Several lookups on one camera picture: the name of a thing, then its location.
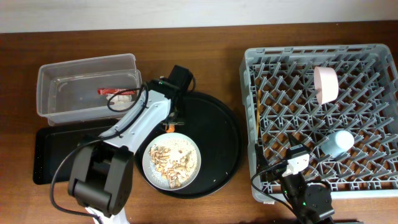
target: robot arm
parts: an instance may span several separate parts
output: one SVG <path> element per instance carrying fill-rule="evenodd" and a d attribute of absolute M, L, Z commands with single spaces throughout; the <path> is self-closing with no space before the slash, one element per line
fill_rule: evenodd
<path fill-rule="evenodd" d="M 170 113 L 171 99 L 165 97 L 164 94 L 156 92 L 154 90 L 149 91 L 149 99 L 146 104 L 146 109 L 138 117 L 125 132 L 120 133 L 138 114 L 142 105 L 136 105 L 129 110 L 129 112 L 111 129 L 103 132 L 100 136 L 107 137 L 114 135 L 119 132 L 119 136 L 105 140 L 105 143 L 114 147 L 126 146 L 129 151 L 136 153 L 138 147 L 145 140 L 148 134 L 164 119 L 166 119 Z M 145 101 L 145 96 L 142 95 L 141 102 Z"/>
<path fill-rule="evenodd" d="M 152 80 L 128 113 L 101 133 L 103 141 L 78 151 L 68 193 L 79 205 L 102 222 L 128 223 L 123 208 L 132 189 L 134 154 L 160 122 L 183 111 L 182 98 L 192 78 L 189 70 L 176 65 L 168 78 Z"/>
<path fill-rule="evenodd" d="M 266 172 L 266 180 L 280 181 L 282 193 L 286 201 L 291 204 L 291 209 L 300 223 L 334 224 L 331 216 L 335 211 L 331 206 L 329 184 L 305 180 L 301 171 L 308 167 L 310 149 L 292 135 L 288 137 L 291 148 L 287 150 L 286 157 L 280 164 L 274 165 L 275 168 Z M 259 156 L 262 155 L 257 153 L 257 162 L 262 159 L 258 158 Z"/>

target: white cup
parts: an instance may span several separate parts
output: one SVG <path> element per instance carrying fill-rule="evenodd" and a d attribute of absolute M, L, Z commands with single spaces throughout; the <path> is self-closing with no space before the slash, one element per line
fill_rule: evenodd
<path fill-rule="evenodd" d="M 320 105 L 335 100 L 338 96 L 338 79 L 334 69 L 315 67 L 313 74 L 317 100 Z"/>
<path fill-rule="evenodd" d="M 323 153 L 330 154 L 333 158 L 340 156 L 342 153 L 354 146 L 354 136 L 348 131 L 337 131 L 328 135 L 329 140 L 321 145 Z"/>

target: wooden table surface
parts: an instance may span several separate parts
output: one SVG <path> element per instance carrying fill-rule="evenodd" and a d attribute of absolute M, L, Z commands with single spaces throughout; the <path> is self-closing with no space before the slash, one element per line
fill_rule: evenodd
<path fill-rule="evenodd" d="M 51 206 L 49 185 L 32 181 L 35 134 L 47 126 L 36 113 L 41 65 L 132 53 L 143 80 L 168 75 L 175 64 L 189 68 L 197 90 L 227 104 L 246 133 L 239 65 L 251 47 L 386 44 L 398 61 L 398 21 L 332 24 L 138 29 L 0 34 L 0 223 L 92 223 Z M 162 195 L 134 169 L 126 204 L 132 223 L 281 223 L 293 218 L 285 207 L 256 202 L 249 183 L 246 148 L 238 173 L 221 190 L 195 200 Z M 56 201 L 83 211 L 56 185 Z M 335 200 L 335 220 L 396 223 L 398 198 Z"/>

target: red snack wrapper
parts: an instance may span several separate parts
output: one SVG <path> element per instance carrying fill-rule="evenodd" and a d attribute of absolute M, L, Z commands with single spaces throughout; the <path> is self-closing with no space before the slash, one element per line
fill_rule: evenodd
<path fill-rule="evenodd" d="M 127 89 L 110 89 L 110 88 L 99 88 L 98 89 L 98 94 L 99 95 L 108 95 L 108 94 L 116 94 L 120 91 L 124 91 Z M 136 94 L 135 91 L 125 91 L 124 93 L 121 93 L 120 95 L 134 95 Z"/>

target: gray dish rack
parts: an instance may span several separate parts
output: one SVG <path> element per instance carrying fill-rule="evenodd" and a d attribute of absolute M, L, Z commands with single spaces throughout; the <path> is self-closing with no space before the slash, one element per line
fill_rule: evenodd
<path fill-rule="evenodd" d="M 319 105 L 313 85 L 316 66 L 334 68 L 339 95 Z M 287 133 L 312 150 L 307 180 L 321 179 L 332 198 L 398 197 L 398 73 L 382 44 L 248 49 L 239 69 L 248 127 L 250 175 L 256 173 L 258 144 L 270 165 L 289 148 Z M 257 93 L 260 128 L 256 131 Z M 338 130 L 351 132 L 354 147 L 336 159 L 320 146 Z M 284 200 L 278 182 L 254 183 Z M 253 197 L 273 200 L 252 188 Z"/>

